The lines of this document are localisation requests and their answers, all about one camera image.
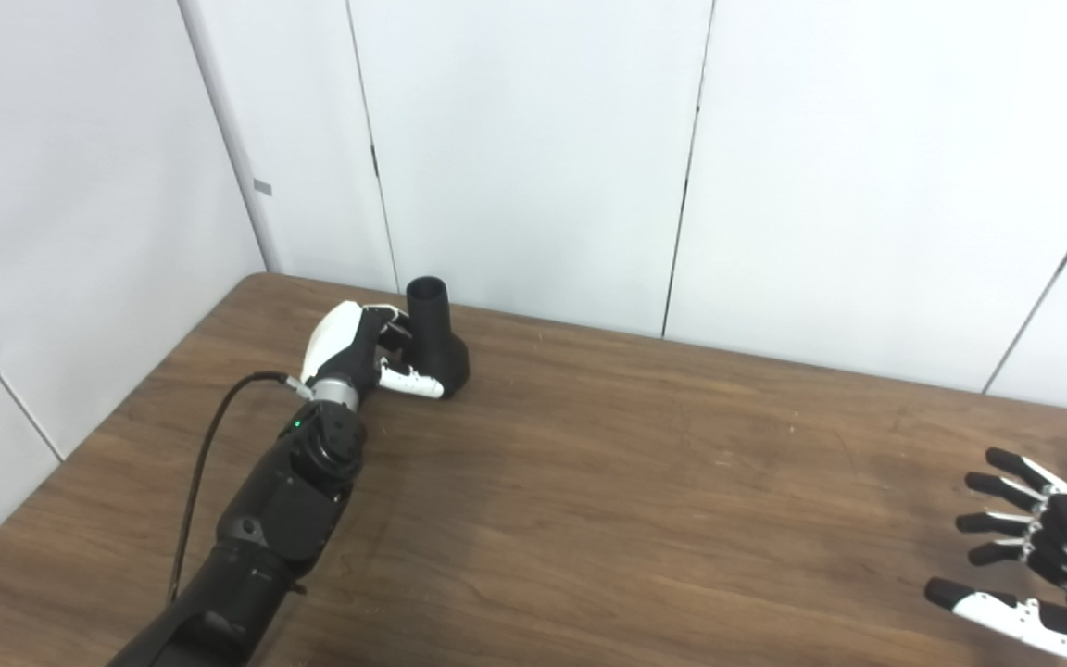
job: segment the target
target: robotic arm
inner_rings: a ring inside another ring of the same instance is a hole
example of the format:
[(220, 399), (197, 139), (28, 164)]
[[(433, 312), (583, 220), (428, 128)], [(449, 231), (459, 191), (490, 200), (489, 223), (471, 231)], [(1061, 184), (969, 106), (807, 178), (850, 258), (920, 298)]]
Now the robotic arm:
[(361, 401), (377, 385), (448, 398), (467, 382), (467, 348), (450, 329), (446, 285), (415, 280), (407, 301), (410, 313), (344, 301), (315, 328), (302, 372), (309, 400), (237, 491), (182, 594), (109, 667), (249, 662), (285, 595), (302, 591), (299, 581), (348, 505), (367, 439)]
[[(1019, 561), (1067, 593), (1067, 482), (1033, 460), (990, 448), (986, 461), (1020, 481), (986, 473), (969, 473), (966, 486), (999, 496), (1026, 515), (984, 511), (957, 519), (962, 533), (999, 533), (1004, 539), (970, 552), (974, 566)], [(928, 601), (997, 633), (1067, 658), (1067, 607), (1024, 600), (1010, 593), (978, 590), (949, 579), (933, 578), (924, 587)]]

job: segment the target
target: black cable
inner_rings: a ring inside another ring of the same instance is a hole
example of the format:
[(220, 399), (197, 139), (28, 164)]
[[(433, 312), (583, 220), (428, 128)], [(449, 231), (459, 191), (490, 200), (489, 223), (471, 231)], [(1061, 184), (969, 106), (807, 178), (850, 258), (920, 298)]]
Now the black cable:
[(179, 523), (179, 543), (175, 544), (175, 559), (171, 566), (171, 585), (166, 587), (166, 604), (175, 602), (175, 594), (179, 591), (179, 573), (184, 569), (184, 551), (187, 549), (187, 533), (192, 527), (192, 511), (195, 510), (195, 494), (201, 490), (201, 477), (204, 474), (204, 461), (208, 459), (208, 448), (212, 446), (212, 438), (217, 434), (217, 427), (221, 426), (221, 417), (224, 417), (228, 402), (234, 400), (237, 392), (240, 392), (245, 384), (257, 383), (259, 380), (274, 380), (275, 383), (286, 384), (288, 376), (285, 372), (275, 370), (259, 370), (250, 372), (242, 377), (233, 387), (228, 388), (228, 394), (221, 399), (221, 404), (217, 406), (217, 413), (212, 415), (212, 424), (208, 424), (208, 431), (204, 434), (204, 440), (200, 443), (200, 452), (195, 456), (195, 470), (192, 472), (192, 482), (187, 489), (187, 504), (184, 506), (184, 519)]

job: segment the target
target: black nozzle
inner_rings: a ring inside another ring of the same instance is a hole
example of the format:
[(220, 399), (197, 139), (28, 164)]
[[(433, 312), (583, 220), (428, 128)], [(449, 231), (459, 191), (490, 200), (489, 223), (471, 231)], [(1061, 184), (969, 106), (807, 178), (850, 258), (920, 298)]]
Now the black nozzle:
[(444, 398), (452, 397), (468, 379), (467, 346), (452, 333), (452, 312), (447, 303), (447, 284), (436, 277), (415, 277), (405, 287), (414, 343), (402, 361), (444, 385)]

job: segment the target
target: brown tabletop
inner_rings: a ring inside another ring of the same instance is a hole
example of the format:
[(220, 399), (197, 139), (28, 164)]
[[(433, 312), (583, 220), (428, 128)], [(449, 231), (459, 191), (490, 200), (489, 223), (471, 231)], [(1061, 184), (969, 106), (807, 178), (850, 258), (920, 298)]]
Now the brown tabletop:
[[(450, 286), (456, 296), (456, 286)], [(397, 296), (245, 280), (0, 529), (0, 666), (96, 666), (160, 609), (200, 440), (228, 385), (298, 372), (323, 313)], [(472, 381), (377, 392), (365, 465), (306, 597), (253, 664), (1054, 664), (924, 602), (966, 563), (953, 517), (989, 446), (1067, 478), (1067, 411), (453, 309)], [(228, 411), (187, 573), (297, 409)]]

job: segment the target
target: black forearm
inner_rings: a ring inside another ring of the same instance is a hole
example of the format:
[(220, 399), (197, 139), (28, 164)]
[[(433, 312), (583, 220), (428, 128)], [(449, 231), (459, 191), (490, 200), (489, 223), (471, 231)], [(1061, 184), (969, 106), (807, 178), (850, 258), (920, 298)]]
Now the black forearm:
[(347, 407), (302, 407), (221, 515), (217, 544), (189, 586), (109, 667), (249, 662), (287, 592), (319, 560), (361, 472), (364, 440)]

